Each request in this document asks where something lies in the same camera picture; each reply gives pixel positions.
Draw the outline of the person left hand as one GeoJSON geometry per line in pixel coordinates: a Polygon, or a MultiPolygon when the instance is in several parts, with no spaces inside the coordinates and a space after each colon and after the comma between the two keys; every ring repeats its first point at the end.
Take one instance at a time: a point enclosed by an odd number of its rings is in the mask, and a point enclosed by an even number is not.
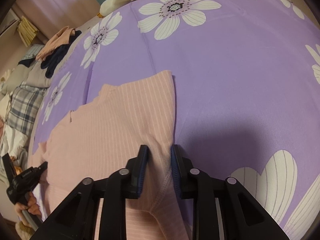
{"type": "Polygon", "coordinates": [[[23,205],[21,203],[16,203],[14,205],[15,212],[20,216],[22,215],[23,210],[27,210],[32,215],[41,216],[42,213],[40,211],[40,207],[37,204],[37,199],[33,195],[32,192],[29,192],[29,200],[27,205],[23,205]]]}

